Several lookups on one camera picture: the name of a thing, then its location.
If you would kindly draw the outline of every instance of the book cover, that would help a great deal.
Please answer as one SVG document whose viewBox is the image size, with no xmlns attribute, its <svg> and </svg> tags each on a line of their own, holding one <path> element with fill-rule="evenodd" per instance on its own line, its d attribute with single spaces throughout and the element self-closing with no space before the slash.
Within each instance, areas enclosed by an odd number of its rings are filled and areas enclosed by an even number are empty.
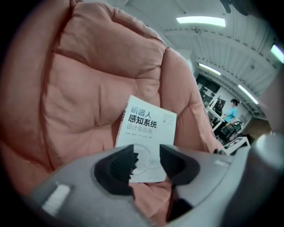
<svg viewBox="0 0 284 227">
<path fill-rule="evenodd" d="M 133 95 L 124 110 L 115 147 L 134 144 L 136 169 L 129 182 L 150 183 L 166 179 L 160 163 L 160 144 L 173 145 L 177 114 Z"/>
</svg>

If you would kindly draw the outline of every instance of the blue shirt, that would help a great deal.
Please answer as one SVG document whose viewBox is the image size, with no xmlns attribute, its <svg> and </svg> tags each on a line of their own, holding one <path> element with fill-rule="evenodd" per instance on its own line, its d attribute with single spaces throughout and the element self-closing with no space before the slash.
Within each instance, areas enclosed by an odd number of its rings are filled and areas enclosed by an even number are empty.
<svg viewBox="0 0 284 227">
<path fill-rule="evenodd" d="M 226 117 L 224 118 L 224 120 L 226 122 L 230 122 L 234 117 L 236 117 L 238 114 L 238 110 L 237 108 L 232 108 L 230 109 L 227 114 L 226 114 Z"/>
</svg>

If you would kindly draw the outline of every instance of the quilted cushion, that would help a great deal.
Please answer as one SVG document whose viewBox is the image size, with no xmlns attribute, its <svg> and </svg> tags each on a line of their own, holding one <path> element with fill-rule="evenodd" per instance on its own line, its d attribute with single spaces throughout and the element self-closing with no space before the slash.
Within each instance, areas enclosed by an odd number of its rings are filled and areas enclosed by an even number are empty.
<svg viewBox="0 0 284 227">
<path fill-rule="evenodd" d="M 45 2 L 19 31 L 3 72 L 4 164 L 21 193 L 64 164 L 113 148 L 131 94 L 177 113 L 175 145 L 221 147 L 187 62 L 110 5 Z M 164 224 L 170 182 L 131 186 L 143 214 Z"/>
</svg>

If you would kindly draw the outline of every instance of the fluorescent light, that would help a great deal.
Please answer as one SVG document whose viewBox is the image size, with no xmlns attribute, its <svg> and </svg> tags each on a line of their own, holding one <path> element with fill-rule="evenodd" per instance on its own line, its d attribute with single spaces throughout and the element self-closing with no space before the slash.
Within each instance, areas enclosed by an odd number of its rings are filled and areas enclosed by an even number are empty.
<svg viewBox="0 0 284 227">
<path fill-rule="evenodd" d="M 212 25 L 218 25 L 222 27 L 226 27 L 225 19 L 210 17 L 210 16 L 185 16 L 178 17 L 177 21 L 179 23 L 207 23 Z"/>
<path fill-rule="evenodd" d="M 219 71 L 217 71 L 217 70 L 215 70 L 215 69 L 213 69 L 213 68 L 210 68 L 209 66 L 203 65 L 203 64 L 201 64 L 201 63 L 199 63 L 199 66 L 201 66 L 201 67 L 203 67 L 203 68 L 205 68 L 205 69 L 208 69 L 208 70 L 210 70 L 210 71 L 212 71 L 212 72 L 218 74 L 219 76 L 221 76 L 221 72 L 219 72 Z"/>
<path fill-rule="evenodd" d="M 271 48 L 271 52 L 284 64 L 284 54 L 275 44 Z"/>
<path fill-rule="evenodd" d="M 245 88 L 243 88 L 241 85 L 239 85 L 239 88 L 240 88 L 243 92 L 245 92 L 245 93 L 247 94 L 247 96 L 249 96 L 250 99 L 253 100 L 253 102 L 254 102 L 255 104 L 258 104 L 258 101 L 257 101 Z"/>
</svg>

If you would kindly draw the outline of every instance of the dark hair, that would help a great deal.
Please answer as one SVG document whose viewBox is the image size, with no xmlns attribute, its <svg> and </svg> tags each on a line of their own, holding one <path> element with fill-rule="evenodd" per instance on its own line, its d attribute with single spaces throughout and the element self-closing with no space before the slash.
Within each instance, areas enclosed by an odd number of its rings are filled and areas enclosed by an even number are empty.
<svg viewBox="0 0 284 227">
<path fill-rule="evenodd" d="M 231 102 L 235 104 L 235 106 L 238 106 L 238 104 L 240 103 L 240 101 L 236 100 L 235 98 L 233 98 Z"/>
</svg>

